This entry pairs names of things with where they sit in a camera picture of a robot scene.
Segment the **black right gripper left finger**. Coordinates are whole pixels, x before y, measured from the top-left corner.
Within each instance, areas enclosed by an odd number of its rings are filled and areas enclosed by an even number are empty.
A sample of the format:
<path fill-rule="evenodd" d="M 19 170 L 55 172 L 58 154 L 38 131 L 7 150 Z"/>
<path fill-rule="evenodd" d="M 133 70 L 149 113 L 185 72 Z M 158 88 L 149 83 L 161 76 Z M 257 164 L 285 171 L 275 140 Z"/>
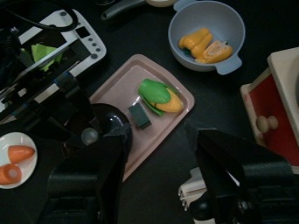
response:
<path fill-rule="evenodd" d="M 131 125 L 125 124 L 65 159 L 51 171 L 37 224 L 118 224 L 131 145 Z"/>

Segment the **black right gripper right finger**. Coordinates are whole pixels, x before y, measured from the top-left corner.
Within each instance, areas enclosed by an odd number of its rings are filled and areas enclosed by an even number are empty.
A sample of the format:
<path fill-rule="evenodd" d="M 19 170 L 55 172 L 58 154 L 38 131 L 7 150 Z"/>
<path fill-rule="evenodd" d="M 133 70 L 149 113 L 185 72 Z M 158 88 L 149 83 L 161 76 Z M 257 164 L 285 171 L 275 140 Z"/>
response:
<path fill-rule="evenodd" d="M 197 158 L 217 224 L 297 224 L 296 175 L 282 156 L 217 129 L 201 129 Z"/>

